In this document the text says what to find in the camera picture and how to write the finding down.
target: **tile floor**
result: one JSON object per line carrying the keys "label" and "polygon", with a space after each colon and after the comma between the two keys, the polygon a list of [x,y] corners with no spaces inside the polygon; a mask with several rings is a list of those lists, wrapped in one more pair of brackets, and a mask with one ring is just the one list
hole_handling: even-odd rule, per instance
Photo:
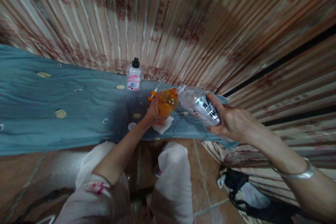
{"label": "tile floor", "polygon": [[[125,170],[130,192],[154,186],[157,178],[153,167],[161,147],[169,141],[176,141],[188,149],[196,223],[245,223],[230,203],[225,189],[219,189],[217,178],[221,166],[200,140],[140,142]],[[0,223],[14,222],[28,205],[55,189],[61,189],[56,199],[35,208],[25,220],[37,221],[58,213],[73,192],[81,159],[93,147],[0,157]],[[131,209],[136,211],[139,205],[140,202],[133,203]]]}

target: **leg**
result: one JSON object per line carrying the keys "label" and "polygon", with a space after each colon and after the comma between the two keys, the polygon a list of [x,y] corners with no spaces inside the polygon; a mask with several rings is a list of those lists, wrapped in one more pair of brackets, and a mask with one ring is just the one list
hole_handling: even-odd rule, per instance
{"label": "leg", "polygon": [[[98,163],[112,150],[116,144],[105,142],[94,147],[83,159],[80,170],[76,178],[76,190],[83,184],[85,178],[89,176]],[[127,179],[123,173],[119,182],[113,187],[111,192],[116,204],[115,219],[125,216],[130,212],[130,192]]]}
{"label": "leg", "polygon": [[179,223],[193,223],[188,150],[170,142],[159,155],[161,176],[155,184],[151,209]]}

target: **blue tablecloth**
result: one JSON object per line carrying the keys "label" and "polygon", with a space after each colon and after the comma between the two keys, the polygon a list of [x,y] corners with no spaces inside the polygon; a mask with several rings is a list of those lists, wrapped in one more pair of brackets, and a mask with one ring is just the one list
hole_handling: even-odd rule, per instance
{"label": "blue tablecloth", "polygon": [[[126,84],[123,75],[0,45],[0,155],[74,148],[106,140],[119,142],[129,123],[138,123],[146,114],[147,98],[158,83],[144,80],[138,92],[127,90]],[[172,87],[163,84],[159,90]],[[224,97],[218,98],[228,103]],[[184,112],[179,105],[172,113],[172,126],[163,135],[150,128],[142,140],[181,137],[219,141],[196,117],[184,116]],[[238,145],[221,143],[229,149]]]}

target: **bangle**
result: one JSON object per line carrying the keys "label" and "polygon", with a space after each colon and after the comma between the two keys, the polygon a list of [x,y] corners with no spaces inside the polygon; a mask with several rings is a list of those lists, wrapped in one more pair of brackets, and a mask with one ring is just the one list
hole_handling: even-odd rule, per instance
{"label": "bangle", "polygon": [[308,164],[308,168],[305,172],[303,173],[299,173],[299,174],[289,174],[289,173],[284,173],[282,171],[279,171],[277,168],[275,168],[271,162],[270,165],[271,165],[271,168],[273,169],[273,171],[275,171],[276,173],[280,174],[282,177],[287,177],[287,178],[290,178],[290,179],[310,179],[313,175],[314,175],[314,170],[313,170],[313,165],[311,164],[311,162],[305,158],[305,161],[307,162]]}

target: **orange cap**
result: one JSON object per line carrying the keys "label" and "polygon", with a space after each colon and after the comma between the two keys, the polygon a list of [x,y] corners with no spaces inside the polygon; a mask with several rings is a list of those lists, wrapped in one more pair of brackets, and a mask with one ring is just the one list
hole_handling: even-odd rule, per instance
{"label": "orange cap", "polygon": [[175,97],[177,97],[178,94],[177,94],[176,91],[177,91],[177,88],[173,87],[173,88],[169,91],[169,93],[170,93],[171,96],[175,96]]}

